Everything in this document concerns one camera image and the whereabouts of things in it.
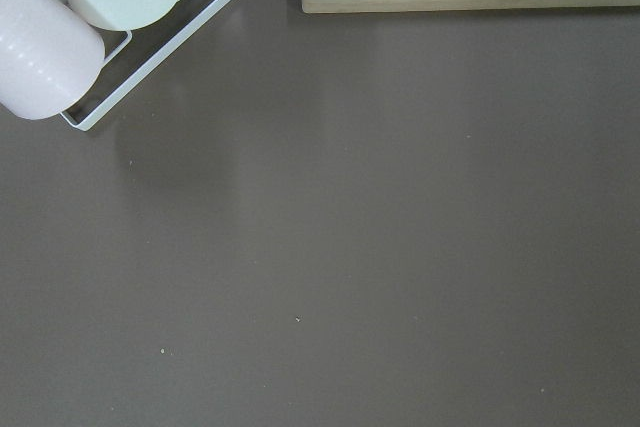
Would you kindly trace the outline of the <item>pink plastic cup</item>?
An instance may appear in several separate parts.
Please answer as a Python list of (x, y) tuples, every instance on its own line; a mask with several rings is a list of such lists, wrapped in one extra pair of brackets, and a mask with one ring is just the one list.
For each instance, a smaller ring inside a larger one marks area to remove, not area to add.
[(103, 66), (101, 36), (58, 0), (1, 0), (1, 105), (27, 120), (73, 106)]

